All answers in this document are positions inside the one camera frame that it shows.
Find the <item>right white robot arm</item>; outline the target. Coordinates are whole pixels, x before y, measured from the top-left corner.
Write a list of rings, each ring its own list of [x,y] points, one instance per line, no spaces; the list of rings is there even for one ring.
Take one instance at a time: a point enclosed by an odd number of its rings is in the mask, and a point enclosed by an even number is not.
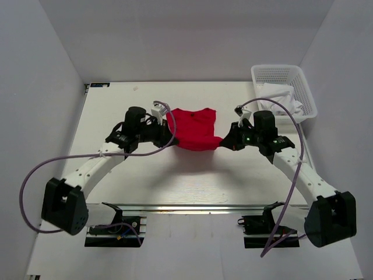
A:
[[[338,191],[303,161],[304,150],[297,150],[289,138],[279,135],[272,112],[252,113],[242,107],[235,112],[240,119],[231,124],[220,146],[231,151],[257,147],[262,156],[291,180],[291,189],[297,189],[308,205],[307,210],[292,207],[289,199],[267,205],[259,223],[250,225],[245,221],[247,233],[258,227],[269,231],[267,250],[293,231],[304,233],[315,247],[355,236],[356,199],[352,193]]]

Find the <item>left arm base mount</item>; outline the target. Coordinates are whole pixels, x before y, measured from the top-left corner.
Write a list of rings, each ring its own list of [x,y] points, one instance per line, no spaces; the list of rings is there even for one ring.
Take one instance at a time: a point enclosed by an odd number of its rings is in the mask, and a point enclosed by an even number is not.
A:
[[[145,239],[146,217],[106,202],[89,204],[85,247],[140,248]]]

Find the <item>red t shirt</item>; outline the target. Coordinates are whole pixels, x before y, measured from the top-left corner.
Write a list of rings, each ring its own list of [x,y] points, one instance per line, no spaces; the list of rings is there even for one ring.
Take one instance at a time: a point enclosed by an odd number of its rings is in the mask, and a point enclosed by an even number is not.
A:
[[[172,114],[176,123],[175,138],[179,148],[200,152],[213,151],[220,146],[223,139],[214,133],[216,110],[204,108],[187,111],[175,108]]]

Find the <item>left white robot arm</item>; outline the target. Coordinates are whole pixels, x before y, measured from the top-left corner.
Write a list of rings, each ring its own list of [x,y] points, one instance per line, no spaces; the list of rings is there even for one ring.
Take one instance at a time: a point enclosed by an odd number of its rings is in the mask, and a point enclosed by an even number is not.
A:
[[[78,234],[84,227],[107,229],[111,233],[120,231],[123,218],[117,206],[107,202],[88,204],[86,200],[113,168],[136,156],[139,144],[151,142],[162,151],[178,143],[176,122],[169,124],[165,119],[171,114],[169,106],[159,101],[153,103],[150,113],[141,107],[130,107],[96,154],[88,155],[82,166],[64,178],[48,181],[42,219],[70,235]]]

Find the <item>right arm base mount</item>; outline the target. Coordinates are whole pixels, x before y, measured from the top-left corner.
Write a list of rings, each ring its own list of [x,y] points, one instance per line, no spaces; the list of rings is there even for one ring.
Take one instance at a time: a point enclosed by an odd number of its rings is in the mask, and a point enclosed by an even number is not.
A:
[[[264,207],[260,215],[245,215],[237,220],[237,224],[242,226],[244,232],[244,248],[245,249],[263,249],[270,236],[276,220],[273,218],[271,210],[283,206],[283,202],[275,202]],[[283,236],[292,232],[287,239],[277,244],[275,248],[299,248],[300,242],[296,230],[285,226],[279,226],[276,230],[270,245],[281,239]]]

